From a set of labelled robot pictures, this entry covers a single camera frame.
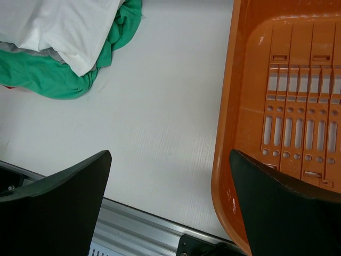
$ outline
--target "laundry basket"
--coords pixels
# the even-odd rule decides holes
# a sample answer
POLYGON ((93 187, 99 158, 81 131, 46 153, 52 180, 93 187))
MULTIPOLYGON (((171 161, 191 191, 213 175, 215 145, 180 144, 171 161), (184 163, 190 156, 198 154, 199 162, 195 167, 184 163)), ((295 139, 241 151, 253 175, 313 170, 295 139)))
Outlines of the laundry basket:
POLYGON ((341 2, 234 1, 212 198, 224 229, 248 254, 231 149, 341 193, 340 100, 341 2))

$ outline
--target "folded clothes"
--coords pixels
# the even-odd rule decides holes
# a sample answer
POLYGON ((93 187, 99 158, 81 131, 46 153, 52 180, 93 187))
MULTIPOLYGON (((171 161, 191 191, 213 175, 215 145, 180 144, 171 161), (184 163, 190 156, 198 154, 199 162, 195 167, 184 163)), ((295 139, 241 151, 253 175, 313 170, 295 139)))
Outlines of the folded clothes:
MULTIPOLYGON (((42 57, 51 56, 54 60, 59 61, 61 64, 65 63, 62 57, 60 57, 59 53, 55 51, 53 48, 47 48, 47 49, 41 50, 40 52, 36 52, 33 50, 18 48, 15 44, 12 44, 12 43, 0 42, 0 50, 11 52, 11 53, 24 52, 32 56, 42 56, 42 57)), ((95 68, 96 68, 96 64, 93 66, 91 71, 95 70, 95 68)))
POLYGON ((141 21, 141 8, 141 0, 126 0, 119 8, 94 71, 78 77, 68 64, 51 56, 0 50, 0 84, 24 87, 54 99, 74 99, 83 95, 91 88, 100 68, 111 64, 111 52, 133 38, 141 21))
POLYGON ((0 41, 18 48, 53 48, 78 75, 91 70, 120 0, 0 0, 0 41))

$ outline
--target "white surface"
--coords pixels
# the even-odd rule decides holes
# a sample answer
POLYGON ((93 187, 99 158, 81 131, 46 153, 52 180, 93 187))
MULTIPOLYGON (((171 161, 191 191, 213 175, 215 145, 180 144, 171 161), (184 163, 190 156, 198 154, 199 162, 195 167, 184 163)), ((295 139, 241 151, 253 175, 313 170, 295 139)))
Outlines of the white surface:
POLYGON ((83 76, 95 65, 119 4, 120 0, 0 0, 0 42, 37 52, 52 47, 83 76))
POLYGON ((145 1, 77 100, 0 86, 0 159, 50 175, 109 149, 107 198, 226 237, 210 179, 232 3, 208 2, 145 1))

